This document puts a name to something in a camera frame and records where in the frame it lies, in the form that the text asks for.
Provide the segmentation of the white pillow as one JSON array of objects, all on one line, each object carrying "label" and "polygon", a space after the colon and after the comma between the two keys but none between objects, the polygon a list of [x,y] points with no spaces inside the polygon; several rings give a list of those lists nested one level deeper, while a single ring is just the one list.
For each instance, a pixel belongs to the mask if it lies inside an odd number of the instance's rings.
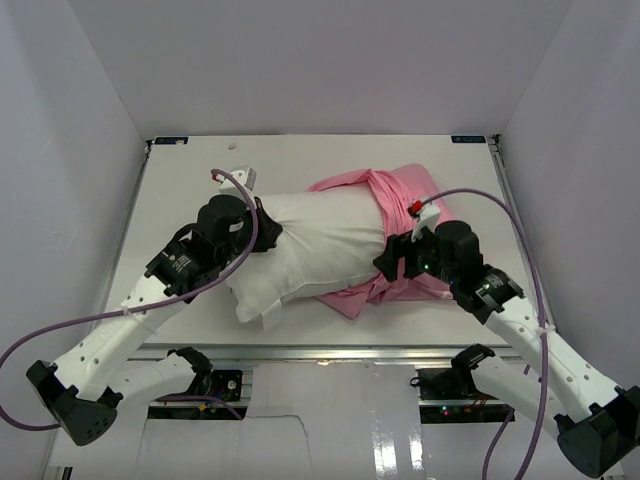
[{"label": "white pillow", "polygon": [[383,250],[381,208],[363,184],[262,198],[283,231],[276,247],[252,253],[226,280],[241,323],[280,321],[280,309],[298,299],[358,287],[379,275]]}]

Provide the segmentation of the pink floral pillowcase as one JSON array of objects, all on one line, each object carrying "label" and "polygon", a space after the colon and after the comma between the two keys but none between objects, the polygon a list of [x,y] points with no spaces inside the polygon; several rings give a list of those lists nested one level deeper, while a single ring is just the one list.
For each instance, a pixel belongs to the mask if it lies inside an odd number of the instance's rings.
[{"label": "pink floral pillowcase", "polygon": [[[381,210],[386,237],[412,229],[413,219],[407,213],[407,207],[420,197],[429,197],[438,192],[428,170],[419,164],[407,164],[391,171],[354,170],[318,181],[308,190],[324,192],[360,184],[369,188]],[[425,274],[414,279],[399,277],[389,282],[381,273],[377,273],[365,283],[321,295],[318,300],[355,321],[366,303],[378,305],[389,301],[451,298],[447,285]]]}]

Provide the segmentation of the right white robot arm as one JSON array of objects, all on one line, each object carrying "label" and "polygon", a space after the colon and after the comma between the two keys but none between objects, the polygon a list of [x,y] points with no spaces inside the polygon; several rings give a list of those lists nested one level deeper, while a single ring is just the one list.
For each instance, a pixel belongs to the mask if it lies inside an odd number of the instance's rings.
[{"label": "right white robot arm", "polygon": [[388,280],[430,275],[450,288],[456,304],[507,342],[535,371],[511,369],[474,344],[451,362],[453,390],[472,399],[496,397],[554,437],[569,463],[597,479],[639,446],[639,389],[624,388],[578,354],[551,325],[540,326],[522,288],[485,263],[478,237],[462,221],[419,235],[391,235],[373,261]]}]

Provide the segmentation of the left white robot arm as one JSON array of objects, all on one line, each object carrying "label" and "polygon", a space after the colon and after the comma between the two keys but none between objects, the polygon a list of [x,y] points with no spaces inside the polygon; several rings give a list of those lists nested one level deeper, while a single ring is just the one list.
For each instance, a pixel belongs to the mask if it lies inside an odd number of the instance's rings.
[{"label": "left white robot arm", "polygon": [[26,372],[43,405],[77,446],[104,435],[127,407],[177,396],[206,399],[213,366],[192,347],[172,349],[146,367],[124,370],[130,356],[162,324],[218,283],[247,252],[275,248],[282,227],[262,201],[218,194],[200,208],[147,264],[116,318],[100,323],[77,346]]}]

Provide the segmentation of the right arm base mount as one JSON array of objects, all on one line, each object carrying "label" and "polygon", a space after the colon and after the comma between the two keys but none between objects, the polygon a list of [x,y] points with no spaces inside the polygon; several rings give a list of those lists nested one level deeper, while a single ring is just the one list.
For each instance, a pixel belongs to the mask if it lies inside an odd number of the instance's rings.
[{"label": "right arm base mount", "polygon": [[409,385],[419,395],[422,425],[486,424],[511,422],[511,408],[480,392],[471,377],[481,361],[495,357],[490,348],[473,344],[443,368],[418,369]]}]

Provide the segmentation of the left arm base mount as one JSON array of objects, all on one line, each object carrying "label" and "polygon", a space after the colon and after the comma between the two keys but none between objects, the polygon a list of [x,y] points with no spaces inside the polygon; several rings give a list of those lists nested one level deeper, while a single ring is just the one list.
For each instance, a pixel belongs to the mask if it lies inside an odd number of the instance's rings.
[{"label": "left arm base mount", "polygon": [[169,401],[148,408],[149,420],[241,421],[246,407],[242,398],[243,372],[215,369],[211,361],[193,347],[171,349],[167,356],[177,355],[195,368],[196,376],[185,392],[170,394]]}]

